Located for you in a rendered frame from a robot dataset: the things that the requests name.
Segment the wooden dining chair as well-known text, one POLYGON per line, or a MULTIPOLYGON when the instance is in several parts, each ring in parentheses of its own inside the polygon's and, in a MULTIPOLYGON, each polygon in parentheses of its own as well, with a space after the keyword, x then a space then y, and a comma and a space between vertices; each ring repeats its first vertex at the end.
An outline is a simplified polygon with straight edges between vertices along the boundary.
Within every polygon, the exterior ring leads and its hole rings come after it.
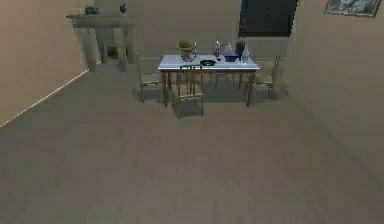
POLYGON ((140 87, 140 99, 144 102, 144 89, 155 87, 162 84, 161 72, 158 65, 160 57, 142 57, 138 52, 135 53, 136 68, 140 87))
POLYGON ((172 105, 177 105, 177 117, 181 118, 182 102, 200 101, 201 116, 204 116, 204 77, 201 64, 181 65, 172 86, 172 105))
POLYGON ((263 87, 267 89, 268 102, 271 102, 273 97, 276 77, 278 76, 280 60, 281 60, 281 56, 279 53, 276 53, 274 59, 272 60, 268 60, 268 59, 261 60, 260 74, 256 75, 252 82, 248 82, 246 84, 246 92, 244 93, 244 95, 247 95, 248 90, 252 90, 254 87, 263 87))

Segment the white top wooden dining table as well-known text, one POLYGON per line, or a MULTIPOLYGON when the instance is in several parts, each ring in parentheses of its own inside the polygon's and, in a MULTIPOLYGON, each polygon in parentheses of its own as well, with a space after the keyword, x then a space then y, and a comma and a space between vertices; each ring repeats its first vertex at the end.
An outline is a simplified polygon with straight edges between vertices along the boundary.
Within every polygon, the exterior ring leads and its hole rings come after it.
POLYGON ((216 58, 213 55, 197 55, 191 62, 184 61, 180 55, 164 55, 158 70, 161 72, 162 78, 162 93, 163 104, 168 106, 168 90, 170 89, 171 79, 169 78, 171 73, 181 72, 180 67, 185 65, 199 64, 202 60, 214 60, 214 66, 203 66, 204 73, 216 72, 216 73, 240 73, 242 75, 248 74, 249 82, 253 83, 256 73, 260 70, 258 64, 249 59, 246 63, 240 62, 236 59, 234 62, 226 62, 223 55, 216 58))

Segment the green plant in pot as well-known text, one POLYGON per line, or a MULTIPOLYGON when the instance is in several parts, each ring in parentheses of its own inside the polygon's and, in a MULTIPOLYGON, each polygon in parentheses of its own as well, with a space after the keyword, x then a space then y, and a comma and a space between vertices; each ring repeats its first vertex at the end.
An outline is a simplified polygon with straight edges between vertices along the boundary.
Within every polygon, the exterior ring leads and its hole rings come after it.
POLYGON ((181 51, 181 58, 185 62, 191 62, 192 61, 193 47, 192 47, 192 44, 188 40, 180 40, 178 42, 178 49, 181 51))

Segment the clear glass bottle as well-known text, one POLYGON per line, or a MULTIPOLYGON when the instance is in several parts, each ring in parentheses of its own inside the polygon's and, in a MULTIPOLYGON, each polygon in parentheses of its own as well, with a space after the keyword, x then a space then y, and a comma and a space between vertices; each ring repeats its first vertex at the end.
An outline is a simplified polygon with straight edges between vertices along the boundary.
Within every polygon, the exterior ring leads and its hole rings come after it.
POLYGON ((220 61, 221 59, 220 59, 220 49, 221 49, 221 45, 220 45, 220 42, 219 42, 219 40, 217 39, 216 40, 216 42, 215 42, 215 44, 214 44, 214 56, 216 57, 216 59, 218 60, 218 61, 220 61))

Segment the dark brown jar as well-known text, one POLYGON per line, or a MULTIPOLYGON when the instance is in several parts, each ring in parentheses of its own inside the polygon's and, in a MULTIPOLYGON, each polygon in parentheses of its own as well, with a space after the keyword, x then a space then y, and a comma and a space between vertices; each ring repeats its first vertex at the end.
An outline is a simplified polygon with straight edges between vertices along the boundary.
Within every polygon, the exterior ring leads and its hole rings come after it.
POLYGON ((245 46, 246 46, 246 43, 243 40, 239 40, 236 42, 235 53, 237 54, 239 59, 242 58, 245 46))

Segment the dark window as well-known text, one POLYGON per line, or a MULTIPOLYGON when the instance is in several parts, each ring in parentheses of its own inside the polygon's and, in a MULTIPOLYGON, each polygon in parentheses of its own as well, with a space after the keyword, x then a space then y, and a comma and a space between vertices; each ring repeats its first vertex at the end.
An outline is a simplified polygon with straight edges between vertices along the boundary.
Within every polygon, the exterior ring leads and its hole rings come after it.
POLYGON ((298 0, 242 0, 239 37, 290 37, 298 0))

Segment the framed wall picture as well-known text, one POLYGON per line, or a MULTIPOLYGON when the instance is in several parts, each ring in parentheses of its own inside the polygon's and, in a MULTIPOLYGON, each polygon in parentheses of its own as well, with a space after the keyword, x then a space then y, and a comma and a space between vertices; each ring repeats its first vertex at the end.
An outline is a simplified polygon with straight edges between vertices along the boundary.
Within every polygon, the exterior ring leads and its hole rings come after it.
POLYGON ((325 14, 374 18, 382 0, 328 0, 325 14))

